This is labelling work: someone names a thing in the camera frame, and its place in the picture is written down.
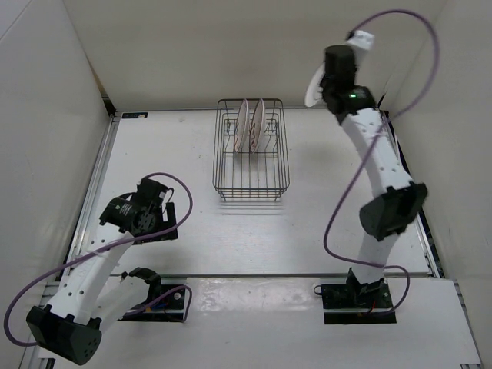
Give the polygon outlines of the black patterned white plate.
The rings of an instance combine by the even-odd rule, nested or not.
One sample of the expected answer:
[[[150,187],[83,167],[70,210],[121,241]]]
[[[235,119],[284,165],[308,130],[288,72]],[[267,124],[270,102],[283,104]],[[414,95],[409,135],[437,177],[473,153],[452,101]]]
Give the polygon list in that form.
[[[322,63],[311,78],[304,95],[304,106],[312,108],[322,100],[322,87],[320,83],[324,77],[324,63]]]

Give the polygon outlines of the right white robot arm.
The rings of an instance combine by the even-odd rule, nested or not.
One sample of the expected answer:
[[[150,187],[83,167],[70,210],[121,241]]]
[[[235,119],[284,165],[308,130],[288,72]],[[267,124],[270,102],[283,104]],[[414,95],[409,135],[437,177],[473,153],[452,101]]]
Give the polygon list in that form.
[[[367,173],[371,185],[373,198],[359,211],[364,236],[358,257],[332,255],[350,263],[345,297],[349,304],[361,308],[373,304],[380,295],[389,255],[421,211],[428,191],[425,184],[416,183],[400,164],[368,88],[331,87],[324,81],[323,99],[361,158],[355,176]]]

